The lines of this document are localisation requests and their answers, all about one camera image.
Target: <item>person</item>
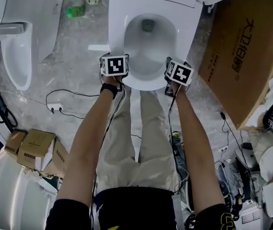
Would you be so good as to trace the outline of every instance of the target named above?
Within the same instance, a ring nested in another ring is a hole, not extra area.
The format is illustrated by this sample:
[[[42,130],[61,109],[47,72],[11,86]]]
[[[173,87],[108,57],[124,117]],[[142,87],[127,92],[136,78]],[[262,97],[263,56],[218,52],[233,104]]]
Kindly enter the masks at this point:
[[[156,93],[140,92],[142,141],[139,160],[135,161],[131,89],[126,87],[126,97],[119,105],[124,95],[117,93],[119,81],[112,77],[104,81],[100,96],[75,135],[46,230],[91,229],[92,200],[97,205],[94,224],[97,230],[182,229],[182,214],[174,196],[180,183],[166,135],[164,111]],[[172,83],[172,88],[176,92],[178,85]],[[195,229],[235,229],[215,175],[209,140],[184,86],[179,89],[176,102],[192,183]],[[119,109],[106,132],[108,115],[117,106]],[[95,173],[97,194],[93,199]]]

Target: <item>toilet bowl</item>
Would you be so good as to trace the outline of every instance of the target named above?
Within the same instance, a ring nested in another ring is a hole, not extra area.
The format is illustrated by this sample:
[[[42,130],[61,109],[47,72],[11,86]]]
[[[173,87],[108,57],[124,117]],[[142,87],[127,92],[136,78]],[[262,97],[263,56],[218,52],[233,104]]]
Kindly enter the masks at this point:
[[[52,53],[62,2],[0,0],[4,7],[0,10],[0,49],[4,66],[17,89],[29,88],[33,70]]]
[[[221,0],[109,0],[109,47],[129,54],[128,86],[151,91],[165,87],[166,58],[184,63],[203,4]]]

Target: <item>black shirt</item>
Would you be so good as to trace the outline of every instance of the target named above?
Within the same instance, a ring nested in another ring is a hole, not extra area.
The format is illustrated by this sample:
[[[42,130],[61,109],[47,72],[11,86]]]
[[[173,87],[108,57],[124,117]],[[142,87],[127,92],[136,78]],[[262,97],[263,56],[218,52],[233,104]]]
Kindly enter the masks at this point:
[[[95,197],[101,230],[176,230],[173,193],[149,187],[121,187],[105,190]],[[60,199],[54,203],[46,230],[90,230],[89,208],[83,203]],[[231,214],[223,204],[200,212],[196,230],[235,229]]]

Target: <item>cardboard box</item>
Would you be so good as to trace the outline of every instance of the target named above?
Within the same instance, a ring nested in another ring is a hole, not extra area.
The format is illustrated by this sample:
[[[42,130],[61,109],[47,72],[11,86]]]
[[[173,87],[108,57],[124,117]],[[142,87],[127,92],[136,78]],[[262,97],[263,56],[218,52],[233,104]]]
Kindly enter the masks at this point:
[[[273,0],[217,4],[199,75],[237,129],[246,129],[273,76]]]
[[[17,162],[44,176],[65,176],[68,152],[55,134],[31,129],[18,153]]]
[[[14,130],[4,147],[4,150],[15,160],[17,160],[19,148],[26,134],[27,132],[24,130]]]

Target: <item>black wristband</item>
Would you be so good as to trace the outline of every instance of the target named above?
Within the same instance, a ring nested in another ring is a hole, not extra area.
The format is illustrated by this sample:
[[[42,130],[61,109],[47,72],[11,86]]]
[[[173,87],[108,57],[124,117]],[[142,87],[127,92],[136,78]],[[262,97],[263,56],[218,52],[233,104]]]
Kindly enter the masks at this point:
[[[118,93],[118,89],[116,86],[112,85],[112,84],[108,84],[108,83],[104,83],[102,84],[102,87],[101,87],[101,90],[100,90],[100,93],[104,90],[104,89],[107,89],[107,90],[110,90],[112,91],[114,97],[113,97],[113,100],[115,99],[117,93]]]

